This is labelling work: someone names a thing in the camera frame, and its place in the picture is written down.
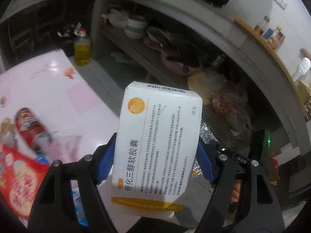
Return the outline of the person's right hand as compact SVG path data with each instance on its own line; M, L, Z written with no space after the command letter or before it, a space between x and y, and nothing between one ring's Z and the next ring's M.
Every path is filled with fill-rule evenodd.
M233 185L233 191L231 196L231 203L229 206L229 212L234 213L237 209L239 197L240 197L241 180L235 180Z

